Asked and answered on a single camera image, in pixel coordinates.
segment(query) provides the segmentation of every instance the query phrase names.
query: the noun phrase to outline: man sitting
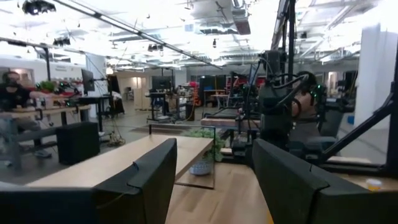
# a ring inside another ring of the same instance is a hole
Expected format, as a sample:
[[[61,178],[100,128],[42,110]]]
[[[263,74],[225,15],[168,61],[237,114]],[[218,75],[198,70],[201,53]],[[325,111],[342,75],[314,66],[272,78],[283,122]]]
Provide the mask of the man sitting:
[[[3,83],[0,84],[0,100],[3,106],[7,105],[4,110],[17,108],[17,106],[25,106],[29,99],[48,98],[51,95],[41,93],[38,91],[30,91],[20,84],[20,76],[16,72],[6,72],[2,75]],[[40,125],[30,118],[15,118],[14,122],[17,124],[19,131],[38,131],[41,129]],[[34,146],[41,146],[42,140],[35,139]],[[51,153],[45,150],[39,150],[35,153],[36,157],[50,158]]]

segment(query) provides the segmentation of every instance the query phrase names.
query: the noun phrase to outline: black box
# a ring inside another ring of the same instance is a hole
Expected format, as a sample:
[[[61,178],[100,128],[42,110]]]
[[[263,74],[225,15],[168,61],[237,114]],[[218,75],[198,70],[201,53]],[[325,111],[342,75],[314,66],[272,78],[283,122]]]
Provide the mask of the black box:
[[[57,128],[58,160],[74,165],[100,153],[98,124],[81,122]]]

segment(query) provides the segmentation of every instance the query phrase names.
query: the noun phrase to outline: dark clothing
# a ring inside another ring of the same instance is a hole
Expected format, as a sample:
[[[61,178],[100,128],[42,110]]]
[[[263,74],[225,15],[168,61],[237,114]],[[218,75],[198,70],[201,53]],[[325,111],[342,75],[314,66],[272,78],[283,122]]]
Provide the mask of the dark clothing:
[[[6,85],[0,85],[0,100],[3,105],[6,105],[8,108],[17,108],[17,105],[26,105],[27,101],[30,99],[30,90],[19,85],[17,91],[10,93],[7,91],[6,87]]]

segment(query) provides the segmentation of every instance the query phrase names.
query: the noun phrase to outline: green plant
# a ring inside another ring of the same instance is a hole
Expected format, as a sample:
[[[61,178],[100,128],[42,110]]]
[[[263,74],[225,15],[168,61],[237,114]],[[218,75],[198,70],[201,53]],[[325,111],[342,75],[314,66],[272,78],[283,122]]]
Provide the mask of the green plant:
[[[40,90],[47,90],[49,92],[54,92],[55,84],[50,81],[41,81],[38,85],[36,85]]]
[[[214,130],[210,129],[196,129],[193,131],[189,131],[184,134],[186,137],[195,137],[195,138],[214,138]],[[225,141],[222,140],[216,134],[216,142],[215,144],[203,155],[203,159],[213,159],[213,155],[215,155],[215,161],[221,161],[223,159],[223,155],[221,154],[221,148],[224,147]]]

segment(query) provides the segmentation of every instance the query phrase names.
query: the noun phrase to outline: ceiling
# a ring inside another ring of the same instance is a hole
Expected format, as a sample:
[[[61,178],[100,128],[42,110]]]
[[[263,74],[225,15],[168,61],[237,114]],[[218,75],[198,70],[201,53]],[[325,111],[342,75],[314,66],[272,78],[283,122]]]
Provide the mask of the ceiling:
[[[21,10],[23,2],[0,0],[0,37],[37,44],[52,44],[56,38],[68,37],[71,44],[66,50],[50,49],[54,59],[71,58],[77,62],[81,57],[71,51],[82,50],[113,58],[109,64],[118,69],[204,65],[166,45],[163,49],[154,47],[153,42],[136,34],[58,3],[56,12],[26,15]],[[245,4],[240,0],[75,2],[217,66],[253,63],[258,53],[270,49],[280,4],[279,0],[248,0]],[[360,21],[369,19],[366,14],[380,2],[298,0],[295,61],[328,63],[355,59],[360,50]],[[0,53],[4,54],[7,47],[2,46]],[[26,52],[12,49],[10,53]]]

